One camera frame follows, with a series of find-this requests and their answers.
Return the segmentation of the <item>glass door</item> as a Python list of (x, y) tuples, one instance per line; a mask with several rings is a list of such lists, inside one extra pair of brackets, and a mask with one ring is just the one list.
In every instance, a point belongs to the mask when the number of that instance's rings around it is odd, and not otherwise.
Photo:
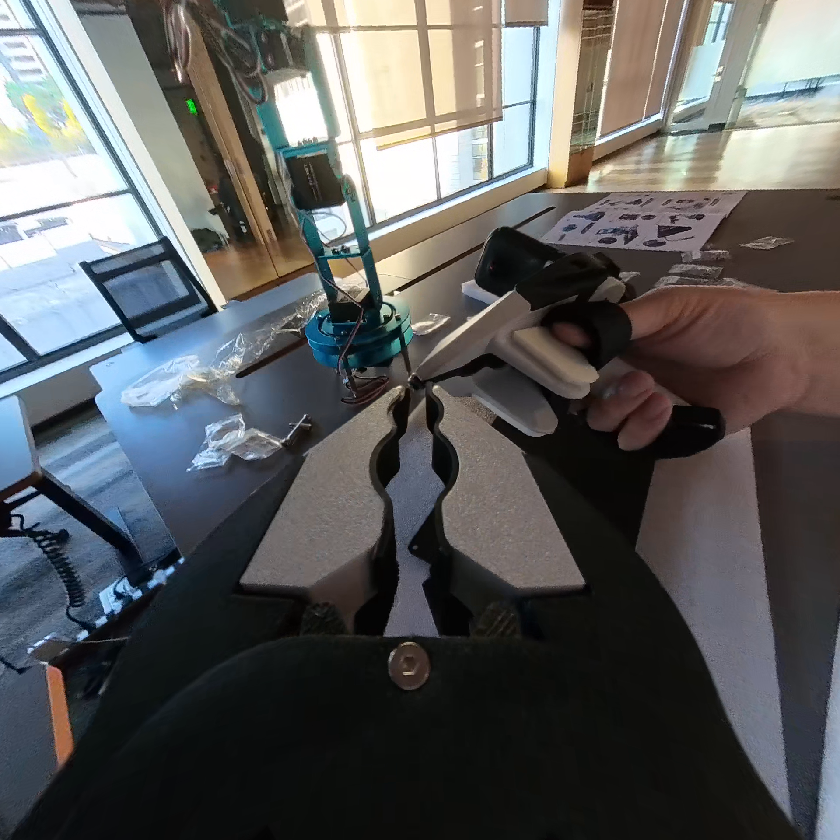
[(712, 93), (723, 75), (722, 59), (736, 7), (737, 2), (731, 1), (689, 3), (665, 112), (666, 133), (704, 130)]

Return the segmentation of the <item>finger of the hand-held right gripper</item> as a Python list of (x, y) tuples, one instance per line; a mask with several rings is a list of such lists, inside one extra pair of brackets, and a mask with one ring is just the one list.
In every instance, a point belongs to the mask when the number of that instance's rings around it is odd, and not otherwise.
[(545, 384), (546, 369), (513, 345), (512, 334), (539, 326), (546, 313), (546, 306), (536, 308), (516, 291), (509, 292), (441, 339), (409, 377), (409, 384), (440, 383), (506, 365)]
[(554, 434), (559, 421), (539, 385), (512, 367), (418, 370), (418, 386), (451, 382), (449, 392), (471, 396), (519, 432), (532, 438)]

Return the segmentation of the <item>black metal bracket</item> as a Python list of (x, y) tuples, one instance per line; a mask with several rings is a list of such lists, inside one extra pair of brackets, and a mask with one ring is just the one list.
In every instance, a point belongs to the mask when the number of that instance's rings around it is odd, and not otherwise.
[(439, 568), (436, 574), (448, 574), (452, 571), (452, 547), (446, 537), (443, 513), (438, 506), (433, 507), (420, 528), (408, 543), (409, 553), (425, 562), (430, 569)]

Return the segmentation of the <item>black desk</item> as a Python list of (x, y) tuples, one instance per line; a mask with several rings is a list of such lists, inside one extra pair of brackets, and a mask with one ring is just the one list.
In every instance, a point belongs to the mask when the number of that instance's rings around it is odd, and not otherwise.
[[(377, 260), (382, 288), (407, 294), (412, 321), (448, 314), (451, 332), (483, 304), (462, 294), (490, 232), (501, 226), (540, 238), (571, 210), (605, 194), (531, 193)], [(838, 290), (838, 188), (751, 190), (711, 243), (727, 249), (723, 276), (775, 291)], [(180, 407), (121, 402), (133, 382), (183, 355), (212, 357), (239, 333), (258, 329), (319, 287), (305, 274), (258, 289), (245, 302), (92, 368), (96, 402), (175, 545), (187, 555), (247, 496), (285, 468), (286, 456), (187, 473), (204, 427), (231, 414), (199, 392)], [(312, 444), (350, 419), (340, 381), (306, 343), (279, 336), (271, 360), (255, 362), (234, 389), (245, 416), (279, 436), (280, 421), (309, 412)], [(616, 519), (650, 550), (662, 581), (705, 635), (704, 654), (749, 755), (805, 838), (838, 838), (838, 419), (774, 413), (750, 435), (710, 453), (665, 462), (644, 515)], [(681, 516), (696, 533), (665, 556), (656, 516)]]

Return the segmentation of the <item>crumpled clear plastic bag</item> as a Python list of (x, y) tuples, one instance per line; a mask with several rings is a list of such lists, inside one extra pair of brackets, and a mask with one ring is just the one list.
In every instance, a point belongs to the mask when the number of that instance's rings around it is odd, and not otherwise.
[(263, 331), (240, 332), (217, 350), (185, 354), (157, 366), (122, 391), (121, 403), (131, 408), (169, 403), (178, 408), (187, 398), (205, 394), (240, 406), (236, 374), (256, 362), (265, 347)]

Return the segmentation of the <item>power strip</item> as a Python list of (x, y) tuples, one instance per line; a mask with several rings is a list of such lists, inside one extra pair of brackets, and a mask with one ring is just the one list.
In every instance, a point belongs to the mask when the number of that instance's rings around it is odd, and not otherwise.
[(156, 570), (149, 580), (137, 586), (131, 585), (125, 576), (109, 584), (98, 594), (103, 615), (106, 617), (116, 616), (126, 607), (162, 587), (183, 563), (184, 559), (180, 558), (174, 564)]

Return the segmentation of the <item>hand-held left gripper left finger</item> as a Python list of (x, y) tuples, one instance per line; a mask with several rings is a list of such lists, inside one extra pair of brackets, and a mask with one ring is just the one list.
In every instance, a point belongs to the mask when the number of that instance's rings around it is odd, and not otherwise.
[(308, 451), (239, 580), (244, 592), (328, 603), (346, 624), (388, 622), (398, 567), (386, 488), (410, 405), (394, 387)]

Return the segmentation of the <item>window roller blind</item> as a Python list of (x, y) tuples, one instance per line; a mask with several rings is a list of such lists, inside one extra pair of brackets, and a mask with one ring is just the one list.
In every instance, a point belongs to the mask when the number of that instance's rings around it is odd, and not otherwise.
[(500, 121), (502, 31), (549, 22), (548, 2), (314, 1), (334, 38), (358, 133), (380, 149)]

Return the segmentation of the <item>neighbouring desk with orange edge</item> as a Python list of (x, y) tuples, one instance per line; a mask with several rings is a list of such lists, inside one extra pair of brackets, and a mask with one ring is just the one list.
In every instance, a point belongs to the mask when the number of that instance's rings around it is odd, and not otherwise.
[(107, 518), (41, 466), (25, 405), (19, 397), (11, 395), (1, 401), (2, 523), (11, 522), (14, 500), (25, 504), (36, 496), (49, 499), (109, 543), (121, 554), (123, 573), (132, 583), (141, 581), (143, 561), (121, 519)]

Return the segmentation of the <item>torn clear plastic bag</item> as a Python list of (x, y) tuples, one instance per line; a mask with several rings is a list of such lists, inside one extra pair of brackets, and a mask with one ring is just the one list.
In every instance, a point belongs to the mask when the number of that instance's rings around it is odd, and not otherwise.
[(188, 472), (226, 466), (231, 459), (255, 462), (280, 452), (284, 445), (275, 436), (247, 427), (242, 414), (205, 426), (203, 448), (187, 467)]

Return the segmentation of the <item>printed instruction sheet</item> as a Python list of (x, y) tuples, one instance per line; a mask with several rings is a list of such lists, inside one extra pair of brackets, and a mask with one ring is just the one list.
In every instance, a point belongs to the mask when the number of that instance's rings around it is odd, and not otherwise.
[(612, 193), (561, 218), (542, 237), (561, 249), (699, 250), (746, 192)]

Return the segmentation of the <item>clear plastic wrap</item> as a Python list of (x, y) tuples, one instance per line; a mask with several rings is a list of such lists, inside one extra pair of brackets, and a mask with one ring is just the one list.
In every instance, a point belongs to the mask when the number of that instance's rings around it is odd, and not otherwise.
[(297, 301), (290, 312), (266, 322), (260, 331), (271, 338), (282, 334), (303, 336), (310, 321), (327, 305), (328, 299), (323, 291), (313, 292)]

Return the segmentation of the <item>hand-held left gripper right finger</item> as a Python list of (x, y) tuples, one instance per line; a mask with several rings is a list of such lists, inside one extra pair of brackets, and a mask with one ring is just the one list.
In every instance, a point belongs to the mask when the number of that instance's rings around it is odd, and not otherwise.
[(472, 621), (488, 607), (579, 595), (585, 579), (525, 454), (440, 386), (426, 391), (432, 469), (443, 484), (432, 523), (433, 577)]

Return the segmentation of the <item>black chair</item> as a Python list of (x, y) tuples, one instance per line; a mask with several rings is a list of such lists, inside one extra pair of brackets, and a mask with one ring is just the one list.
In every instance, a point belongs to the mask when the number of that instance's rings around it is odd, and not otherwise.
[(217, 312), (208, 292), (167, 237), (81, 261), (79, 268), (138, 343), (151, 342)]

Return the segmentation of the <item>group of small parts bags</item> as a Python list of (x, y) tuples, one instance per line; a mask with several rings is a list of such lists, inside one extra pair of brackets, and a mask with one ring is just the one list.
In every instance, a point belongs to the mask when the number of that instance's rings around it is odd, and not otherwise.
[[(741, 241), (731, 245), (743, 253), (766, 253), (795, 243), (787, 235), (766, 234), (763, 236), (741, 237)], [(732, 274), (734, 257), (731, 248), (706, 244), (700, 249), (681, 252), (679, 259), (656, 279), (653, 290), (677, 287), (724, 287), (747, 288), (748, 283), (738, 280)]]

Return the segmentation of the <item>person's right hand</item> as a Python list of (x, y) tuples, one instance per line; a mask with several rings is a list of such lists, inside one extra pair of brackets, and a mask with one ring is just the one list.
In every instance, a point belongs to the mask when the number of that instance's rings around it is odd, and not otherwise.
[(634, 451), (673, 413), (661, 386), (716, 408), (728, 433), (776, 412), (839, 415), (839, 293), (667, 287), (628, 301), (632, 368), (585, 411), (588, 426)]

